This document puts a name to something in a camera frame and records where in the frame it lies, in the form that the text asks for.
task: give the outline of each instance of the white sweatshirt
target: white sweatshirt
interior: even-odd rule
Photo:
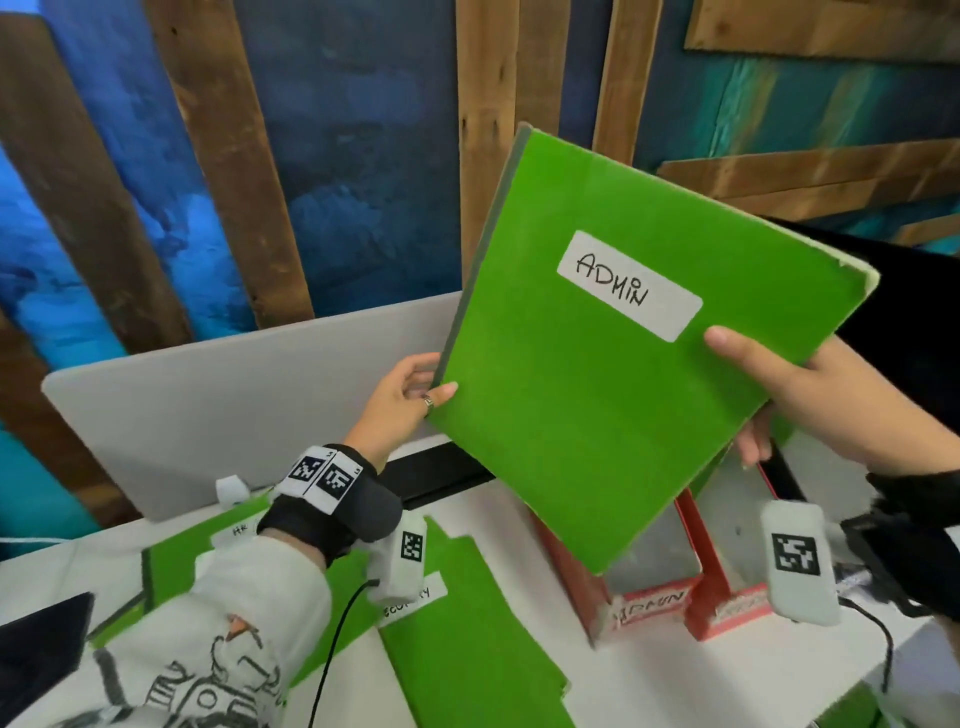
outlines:
[[[62,728],[276,728],[329,619],[324,575],[296,549],[259,536],[217,549],[189,593],[84,655],[42,712]]]

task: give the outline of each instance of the white cable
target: white cable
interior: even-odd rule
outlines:
[[[70,539],[7,539],[0,538],[0,544],[65,544]]]

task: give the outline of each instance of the painted wall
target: painted wall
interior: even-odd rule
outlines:
[[[454,4],[235,0],[318,315],[460,283]],[[136,202],[198,339],[254,328],[139,3],[0,0],[40,12]],[[960,136],[960,67],[687,53],[692,0],[664,0],[635,166],[666,159]],[[612,0],[572,0],[560,134],[589,146]],[[835,215],[888,238],[960,198]],[[0,155],[0,307],[54,369],[124,355]],[[960,239],[931,246],[952,252]],[[94,524],[0,431],[0,535]]]

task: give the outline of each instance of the black cable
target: black cable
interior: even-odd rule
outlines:
[[[894,666],[894,636],[890,634],[890,630],[887,629],[887,625],[880,621],[878,618],[874,617],[870,612],[865,610],[855,601],[847,599],[844,596],[840,597],[840,604],[845,607],[859,612],[861,615],[873,622],[877,627],[883,631],[883,636],[887,638],[887,654],[883,660],[883,680],[880,683],[880,692],[883,694],[887,693],[887,689],[890,687],[890,672]],[[874,713],[873,720],[870,721],[869,728],[876,728],[880,721],[883,720],[883,711],[880,710],[880,707],[876,707],[876,713]]]
[[[363,593],[368,587],[375,587],[380,584],[379,579],[371,579],[370,581],[364,582],[360,585],[360,588],[353,593],[353,596],[350,598],[350,601],[347,602],[347,606],[344,608],[344,613],[340,615],[340,623],[337,624],[337,631],[333,633],[333,642],[330,643],[330,652],[326,656],[326,664],[324,665],[324,674],[320,677],[320,685],[317,686],[317,697],[313,701],[313,710],[310,711],[310,722],[306,724],[306,728],[313,728],[313,719],[317,716],[317,706],[320,705],[320,693],[324,691],[324,683],[326,682],[326,674],[330,670],[330,663],[333,661],[333,650],[337,648],[337,639],[340,637],[340,630],[344,628],[344,622],[347,621],[347,612],[350,611],[350,607],[353,606],[353,602],[357,600],[357,597]]]

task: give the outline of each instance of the white desk surface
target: white desk surface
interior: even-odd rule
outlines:
[[[97,624],[140,590],[139,551],[216,513],[210,506],[163,523],[138,521],[0,563],[0,623],[71,595],[97,595]],[[499,482],[425,506],[451,536],[469,534],[516,616],[566,673],[564,699],[579,728],[802,728],[883,658],[876,626],[851,610],[834,628],[771,616],[707,643],[681,623],[641,626],[593,650],[532,531],[524,507]],[[902,643],[923,619],[869,609]],[[303,728],[319,672],[293,691],[284,725]],[[382,643],[371,630],[330,667],[318,726],[413,726]],[[43,703],[14,728],[37,728]]]

